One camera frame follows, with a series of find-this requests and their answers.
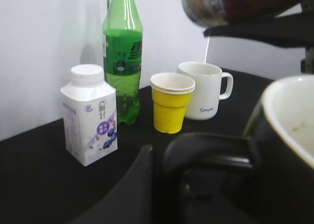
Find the black left gripper right finger holding bottle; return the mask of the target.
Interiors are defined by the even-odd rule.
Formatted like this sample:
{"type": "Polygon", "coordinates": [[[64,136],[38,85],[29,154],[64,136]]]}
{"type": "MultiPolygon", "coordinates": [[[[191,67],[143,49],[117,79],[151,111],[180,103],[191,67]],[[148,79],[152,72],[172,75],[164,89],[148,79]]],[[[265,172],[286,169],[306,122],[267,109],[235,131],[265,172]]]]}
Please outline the black left gripper right finger holding bottle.
{"type": "Polygon", "coordinates": [[[276,17],[270,6],[247,2],[233,4],[225,23],[204,25],[204,36],[231,37],[267,43],[281,48],[305,48],[314,45],[314,12],[302,11],[276,17]]]}

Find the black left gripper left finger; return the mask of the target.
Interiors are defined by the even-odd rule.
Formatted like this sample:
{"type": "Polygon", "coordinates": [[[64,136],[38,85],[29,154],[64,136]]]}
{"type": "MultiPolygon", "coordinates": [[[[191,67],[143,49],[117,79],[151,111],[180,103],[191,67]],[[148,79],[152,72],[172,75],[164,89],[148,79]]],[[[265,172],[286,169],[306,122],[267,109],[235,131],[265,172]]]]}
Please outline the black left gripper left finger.
{"type": "Polygon", "coordinates": [[[155,152],[151,145],[141,148],[123,178],[73,224],[150,224],[155,152]]]}

